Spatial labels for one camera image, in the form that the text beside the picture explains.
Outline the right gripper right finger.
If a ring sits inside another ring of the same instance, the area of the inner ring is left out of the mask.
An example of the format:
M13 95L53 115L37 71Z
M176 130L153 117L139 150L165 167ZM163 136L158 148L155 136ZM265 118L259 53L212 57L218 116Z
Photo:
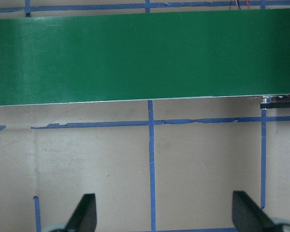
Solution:
M274 222L245 191L232 193L232 222L238 232L272 232Z

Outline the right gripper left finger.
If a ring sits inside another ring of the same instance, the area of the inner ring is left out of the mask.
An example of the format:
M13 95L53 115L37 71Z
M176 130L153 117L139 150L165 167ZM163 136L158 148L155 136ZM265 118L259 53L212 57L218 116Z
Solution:
M65 232L94 232L97 226L96 198L94 193L84 194L67 222Z

